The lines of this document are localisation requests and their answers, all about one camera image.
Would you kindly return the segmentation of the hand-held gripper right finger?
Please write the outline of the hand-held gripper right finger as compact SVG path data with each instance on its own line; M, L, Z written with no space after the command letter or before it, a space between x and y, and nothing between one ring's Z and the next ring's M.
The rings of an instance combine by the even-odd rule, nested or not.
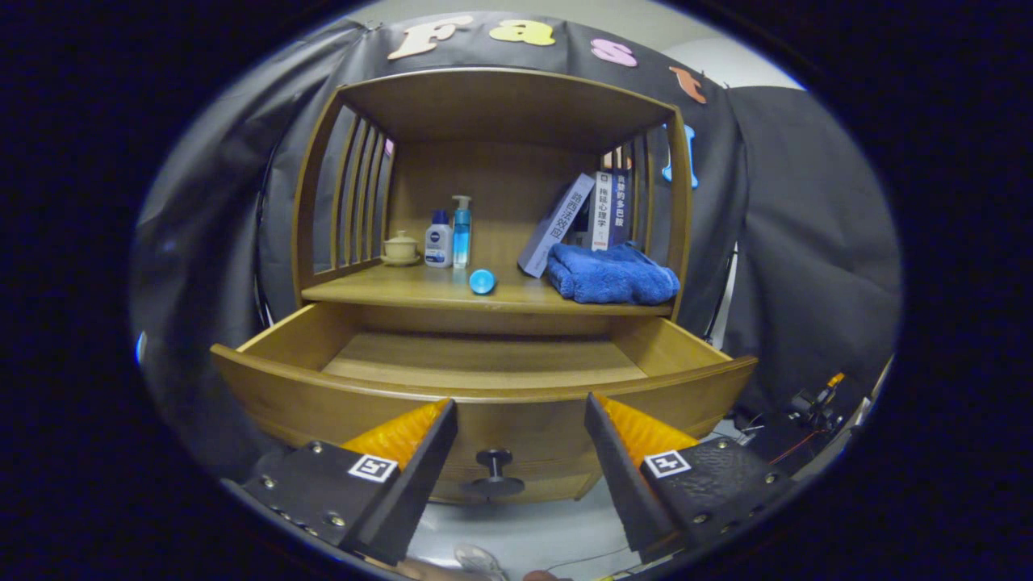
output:
M587 397L584 427L629 547L643 562L723 543L797 489L789 473L734 439L698 441L602 395Z

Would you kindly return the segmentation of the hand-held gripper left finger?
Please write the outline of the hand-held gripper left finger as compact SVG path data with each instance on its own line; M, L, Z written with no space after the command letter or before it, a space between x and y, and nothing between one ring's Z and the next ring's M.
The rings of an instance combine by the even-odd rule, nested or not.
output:
M457 432L452 399L425 404L350 444L300 446L244 482L240 500L317 545L397 565Z

